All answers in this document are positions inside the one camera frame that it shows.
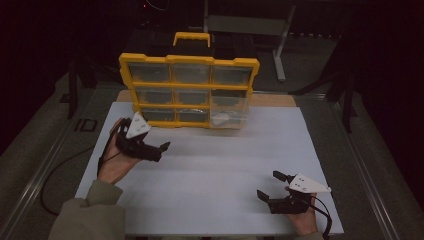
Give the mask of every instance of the gray sleeve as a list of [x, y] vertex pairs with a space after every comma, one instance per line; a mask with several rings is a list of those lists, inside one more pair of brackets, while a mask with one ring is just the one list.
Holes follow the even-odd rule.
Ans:
[[322, 233], [316, 232], [305, 236], [297, 237], [295, 240], [324, 240]]
[[116, 205], [122, 190], [95, 180], [86, 199], [65, 202], [50, 231], [49, 240], [124, 239], [125, 209]]

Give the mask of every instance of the white table surface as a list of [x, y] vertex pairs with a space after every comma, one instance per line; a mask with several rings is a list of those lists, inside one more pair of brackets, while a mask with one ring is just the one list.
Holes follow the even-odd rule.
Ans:
[[[129, 102], [112, 104], [76, 197], [85, 197], [96, 178], [97, 161], [120, 117], [133, 117]], [[241, 130], [152, 128], [145, 142], [171, 141], [159, 163], [142, 161], [117, 186], [127, 209], [126, 232], [135, 235], [286, 235], [294, 229], [283, 215], [270, 214], [256, 196], [287, 196], [274, 170], [301, 173], [326, 185], [302, 113], [297, 107], [250, 107]], [[333, 219], [332, 234], [343, 233], [333, 199], [319, 193]], [[318, 202], [316, 206], [323, 209]], [[318, 227], [326, 218], [317, 213]]]

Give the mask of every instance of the yellow storage organizer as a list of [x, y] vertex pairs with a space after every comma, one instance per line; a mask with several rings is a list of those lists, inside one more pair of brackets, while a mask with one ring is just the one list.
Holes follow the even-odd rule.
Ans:
[[[210, 47], [207, 33], [178, 32], [173, 45], [181, 39]], [[256, 58], [122, 53], [119, 61], [133, 110], [152, 126], [239, 129], [247, 119]]]

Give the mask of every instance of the person's right hand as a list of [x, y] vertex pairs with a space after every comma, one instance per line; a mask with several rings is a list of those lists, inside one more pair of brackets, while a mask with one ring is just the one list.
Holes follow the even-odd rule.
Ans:
[[[122, 119], [116, 121], [112, 129], [114, 129], [121, 121]], [[107, 151], [103, 159], [104, 163], [100, 168], [99, 175], [97, 177], [98, 180], [112, 185], [124, 178], [125, 175], [127, 175], [127, 173], [142, 160], [138, 158], [131, 158], [121, 153], [115, 145], [116, 138], [117, 133], [114, 134], [109, 146], [107, 146]]]
[[[311, 193], [311, 204], [315, 204], [316, 193]], [[315, 210], [308, 208], [305, 213], [300, 214], [285, 214], [299, 236], [309, 235], [318, 232], [317, 221], [315, 217]]]

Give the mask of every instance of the plastic drawer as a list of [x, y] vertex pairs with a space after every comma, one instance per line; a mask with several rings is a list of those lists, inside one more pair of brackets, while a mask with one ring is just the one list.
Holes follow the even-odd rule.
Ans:
[[140, 101], [140, 103], [152, 103], [152, 104], [172, 103], [171, 88], [137, 87], [136, 92], [137, 92], [138, 100]]
[[169, 66], [166, 63], [128, 63], [134, 81], [169, 82]]
[[208, 89], [175, 88], [174, 96], [178, 104], [207, 105], [209, 103]]
[[241, 129], [247, 120], [247, 111], [211, 110], [209, 126], [211, 128]]
[[178, 109], [178, 121], [204, 123], [208, 121], [209, 111], [207, 109]]
[[247, 85], [251, 73], [251, 67], [213, 66], [213, 83]]
[[171, 65], [173, 81], [177, 83], [209, 83], [209, 65], [175, 63]]
[[166, 121], [175, 120], [174, 109], [172, 108], [142, 108], [141, 112], [147, 121]]
[[244, 109], [248, 104], [247, 98], [241, 97], [211, 97], [211, 109], [221, 107], [226, 109]]

